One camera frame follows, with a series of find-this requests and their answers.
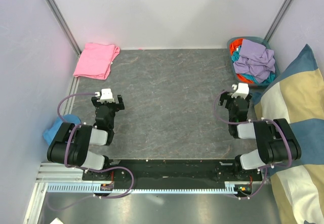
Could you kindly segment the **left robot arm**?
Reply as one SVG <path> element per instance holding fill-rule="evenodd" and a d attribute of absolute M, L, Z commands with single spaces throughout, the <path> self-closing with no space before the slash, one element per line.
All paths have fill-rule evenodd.
<path fill-rule="evenodd" d="M 106 180 L 111 175 L 109 158 L 91 152 L 89 146 L 109 146 L 112 143 L 115 115 L 124 110 L 125 105 L 122 95 L 117 95 L 117 101 L 111 92 L 101 91 L 91 95 L 95 123 L 63 122 L 48 148 L 47 160 L 66 167 L 88 169 L 98 179 Z"/>

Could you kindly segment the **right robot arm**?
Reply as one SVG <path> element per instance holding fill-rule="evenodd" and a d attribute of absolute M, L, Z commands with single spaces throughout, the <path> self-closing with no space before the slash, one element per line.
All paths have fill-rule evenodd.
<path fill-rule="evenodd" d="M 231 172 L 240 181 L 250 175 L 250 170 L 290 167 L 302 155 L 301 147 L 286 119 L 248 120 L 251 98 L 251 94 L 236 96 L 233 92 L 222 91 L 215 101 L 228 110 L 228 120 L 220 120 L 228 125 L 229 134 L 235 139 L 254 139 L 257 144 L 255 150 L 235 158 Z"/>

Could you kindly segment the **blue bucket hat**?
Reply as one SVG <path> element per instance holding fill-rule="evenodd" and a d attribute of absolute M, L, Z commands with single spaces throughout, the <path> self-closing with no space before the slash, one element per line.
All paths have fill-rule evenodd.
<path fill-rule="evenodd" d="M 81 123 L 81 120 L 76 115 L 73 115 L 73 114 L 64 115 L 63 118 L 64 118 L 64 120 L 66 120 L 66 122 L 69 122 L 69 123 L 74 123 L 74 124 Z M 53 141 L 53 139 L 54 139 L 54 137 L 62 123 L 63 123 L 62 119 L 60 117 L 57 117 L 54 124 L 50 128 L 46 129 L 43 132 L 43 138 L 46 141 L 46 143 L 48 144 L 48 146 Z"/>

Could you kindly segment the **folded pink t shirt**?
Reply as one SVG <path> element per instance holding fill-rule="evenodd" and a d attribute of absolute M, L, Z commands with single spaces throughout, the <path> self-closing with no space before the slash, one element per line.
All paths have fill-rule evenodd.
<path fill-rule="evenodd" d="M 120 48 L 113 44 L 87 43 L 79 57 L 73 76 L 106 80 L 113 60 L 119 53 Z"/>

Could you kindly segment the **teal t shirt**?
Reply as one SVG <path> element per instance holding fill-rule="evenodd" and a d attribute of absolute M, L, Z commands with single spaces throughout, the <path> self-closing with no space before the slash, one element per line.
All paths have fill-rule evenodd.
<path fill-rule="evenodd" d="M 231 59 L 233 61 L 234 71 L 241 82 L 250 83 L 254 85 L 266 85 L 273 82 L 276 78 L 274 58 L 271 57 L 270 66 L 261 64 L 259 61 L 251 60 L 248 57 L 242 57 L 238 50 L 234 51 Z"/>

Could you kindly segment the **blue beige checked pillow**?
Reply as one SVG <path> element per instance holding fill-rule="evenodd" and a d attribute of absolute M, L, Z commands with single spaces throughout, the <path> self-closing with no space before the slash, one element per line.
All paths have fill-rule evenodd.
<path fill-rule="evenodd" d="M 301 147 L 291 167 L 270 170 L 281 223 L 323 223 L 323 77 L 311 47 L 253 101 L 258 119 L 286 119 Z"/>

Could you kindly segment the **orange t shirt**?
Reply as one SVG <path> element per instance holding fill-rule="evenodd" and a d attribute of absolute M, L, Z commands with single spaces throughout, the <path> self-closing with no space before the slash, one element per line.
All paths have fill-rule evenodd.
<path fill-rule="evenodd" d="M 240 49 L 240 46 L 242 45 L 242 40 L 243 40 L 243 38 L 235 39 L 235 40 L 234 40 L 234 41 L 229 45 L 229 51 L 230 51 L 231 60 L 232 60 L 233 63 L 239 59 L 239 49 Z M 248 78 L 246 78 L 246 77 L 243 76 L 242 74 L 237 74 L 237 78 L 238 78 L 241 82 L 245 82 L 245 83 L 254 83 L 252 80 L 249 80 Z"/>

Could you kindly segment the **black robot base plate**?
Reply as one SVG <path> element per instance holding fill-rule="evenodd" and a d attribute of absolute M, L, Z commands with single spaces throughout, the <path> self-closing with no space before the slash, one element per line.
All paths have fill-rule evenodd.
<path fill-rule="evenodd" d="M 114 187 L 135 188 L 222 188 L 226 182 L 249 184 L 262 181 L 257 170 L 237 171 L 233 159 L 122 159 L 111 160 L 105 173 L 88 171 L 84 181 L 113 181 Z"/>

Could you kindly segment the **right aluminium frame post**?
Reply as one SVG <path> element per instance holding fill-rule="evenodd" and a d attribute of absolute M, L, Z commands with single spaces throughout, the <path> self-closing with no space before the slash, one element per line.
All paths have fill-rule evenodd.
<path fill-rule="evenodd" d="M 273 35 L 275 34 L 276 30 L 278 29 L 281 21 L 283 20 L 285 14 L 289 10 L 291 4 L 293 3 L 294 0 L 284 0 L 282 5 L 280 6 L 276 16 L 274 17 L 274 20 L 272 21 L 265 37 L 264 40 L 266 42 L 270 42 L 272 39 Z"/>

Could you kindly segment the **aluminium frame post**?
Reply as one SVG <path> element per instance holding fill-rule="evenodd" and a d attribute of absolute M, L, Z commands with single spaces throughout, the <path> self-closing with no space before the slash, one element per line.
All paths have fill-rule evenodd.
<path fill-rule="evenodd" d="M 275 34 L 276 30 L 278 29 L 281 21 L 283 20 L 285 14 L 289 10 L 291 4 L 293 3 L 294 0 L 284 0 L 282 5 L 280 6 L 276 16 L 274 17 L 274 20 L 272 21 L 265 37 L 264 40 L 266 42 L 270 42 L 272 39 L 273 35 Z"/>
<path fill-rule="evenodd" d="M 79 57 L 81 55 L 81 49 L 79 45 L 76 42 L 75 37 L 73 36 L 66 20 L 64 19 L 63 14 L 61 13 L 57 3 L 55 0 L 45 0 L 48 4 L 50 10 L 52 11 L 55 19 L 57 20 L 58 24 L 60 25 L 62 31 L 64 32 L 66 38 L 68 39 L 72 49 L 76 53 L 76 55 Z"/>

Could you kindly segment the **left aluminium frame post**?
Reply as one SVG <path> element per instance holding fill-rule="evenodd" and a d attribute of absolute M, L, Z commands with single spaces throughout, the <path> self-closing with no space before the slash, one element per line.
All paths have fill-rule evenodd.
<path fill-rule="evenodd" d="M 79 45 L 76 42 L 75 37 L 73 36 L 66 20 L 64 19 L 63 14 L 61 13 L 57 3 L 55 0 L 45 0 L 48 4 L 50 10 L 52 11 L 55 19 L 57 20 L 58 24 L 60 25 L 62 31 L 64 32 L 66 38 L 68 39 L 72 49 L 76 53 L 76 55 L 79 57 L 81 55 L 81 49 Z"/>

